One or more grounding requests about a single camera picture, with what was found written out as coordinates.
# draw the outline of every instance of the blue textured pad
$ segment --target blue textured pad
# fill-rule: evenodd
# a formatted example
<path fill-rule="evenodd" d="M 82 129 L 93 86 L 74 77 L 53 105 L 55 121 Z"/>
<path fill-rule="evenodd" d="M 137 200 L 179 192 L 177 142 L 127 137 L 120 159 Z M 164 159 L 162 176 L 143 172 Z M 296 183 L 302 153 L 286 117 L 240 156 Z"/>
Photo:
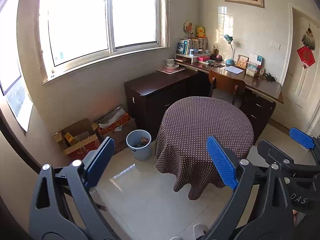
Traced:
<path fill-rule="evenodd" d="M 97 186 L 104 170 L 106 169 L 113 153 L 115 152 L 115 141 L 110 138 L 106 144 L 102 144 L 97 150 L 94 151 L 93 156 L 90 154 L 83 159 L 84 164 L 89 163 L 89 167 L 84 175 L 84 186 L 89 190 L 92 187 Z"/>
<path fill-rule="evenodd" d="M 315 147 L 315 144 L 312 138 L 309 135 L 305 134 L 304 132 L 301 132 L 297 128 L 291 128 L 289 134 L 293 140 L 301 144 L 306 149 L 310 150 Z"/>
<path fill-rule="evenodd" d="M 236 169 L 216 139 L 212 136 L 207 140 L 207 151 L 216 166 L 223 183 L 232 189 L 235 189 L 238 186 L 238 182 L 236 180 Z"/>

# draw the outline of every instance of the shoe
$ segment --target shoe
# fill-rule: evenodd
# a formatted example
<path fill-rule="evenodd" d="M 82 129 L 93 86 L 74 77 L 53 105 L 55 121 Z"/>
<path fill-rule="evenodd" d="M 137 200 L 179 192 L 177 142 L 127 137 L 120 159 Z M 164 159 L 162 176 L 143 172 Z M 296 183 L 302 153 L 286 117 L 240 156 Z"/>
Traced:
<path fill-rule="evenodd" d="M 204 236 L 208 232 L 208 228 L 204 224 L 195 224 L 193 226 L 193 233 L 195 234 L 195 239 Z"/>

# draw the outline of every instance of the tablecloth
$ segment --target tablecloth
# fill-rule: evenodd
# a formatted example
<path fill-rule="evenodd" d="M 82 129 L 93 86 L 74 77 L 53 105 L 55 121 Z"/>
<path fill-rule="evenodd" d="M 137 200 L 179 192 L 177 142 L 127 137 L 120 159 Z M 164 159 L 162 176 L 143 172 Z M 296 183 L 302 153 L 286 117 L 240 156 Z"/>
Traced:
<path fill-rule="evenodd" d="M 246 158 L 254 134 L 240 109 L 216 98 L 181 99 L 162 119 L 155 141 L 156 168 L 176 175 L 175 192 L 190 183 L 190 200 L 198 199 L 209 183 L 225 186 L 206 149 L 211 135 L 239 158 Z"/>

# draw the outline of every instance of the silver screw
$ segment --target silver screw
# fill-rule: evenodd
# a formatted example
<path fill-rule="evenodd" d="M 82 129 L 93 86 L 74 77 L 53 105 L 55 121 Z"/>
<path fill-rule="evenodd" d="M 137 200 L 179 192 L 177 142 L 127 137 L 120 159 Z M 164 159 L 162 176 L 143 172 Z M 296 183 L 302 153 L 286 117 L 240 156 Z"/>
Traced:
<path fill-rule="evenodd" d="M 249 161 L 247 159 L 240 160 L 240 163 L 244 166 L 247 166 L 249 164 Z"/>
<path fill-rule="evenodd" d="M 82 163 L 81 160 L 75 160 L 75 161 L 72 162 L 72 165 L 75 166 L 75 167 L 78 167 L 78 166 L 81 165 L 81 163 Z"/>
<path fill-rule="evenodd" d="M 45 171 L 50 169 L 50 164 L 45 164 L 42 166 L 42 169 L 44 169 Z"/>
<path fill-rule="evenodd" d="M 279 169 L 279 166 L 275 163 L 272 163 L 271 168 L 273 168 L 274 170 Z"/>

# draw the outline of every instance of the trash can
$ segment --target trash can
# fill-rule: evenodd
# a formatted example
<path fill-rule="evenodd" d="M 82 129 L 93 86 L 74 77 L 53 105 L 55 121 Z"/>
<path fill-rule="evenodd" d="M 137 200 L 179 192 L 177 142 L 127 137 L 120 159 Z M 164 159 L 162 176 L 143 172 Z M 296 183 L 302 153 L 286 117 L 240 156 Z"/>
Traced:
<path fill-rule="evenodd" d="M 136 148 L 135 146 L 138 143 L 141 143 L 141 137 L 145 137 L 149 139 L 149 142 L 147 145 L 141 148 Z M 151 135 L 145 130 L 135 130 L 128 134 L 126 139 L 127 145 L 130 147 L 133 156 L 139 160 L 143 161 L 149 158 L 151 155 Z"/>

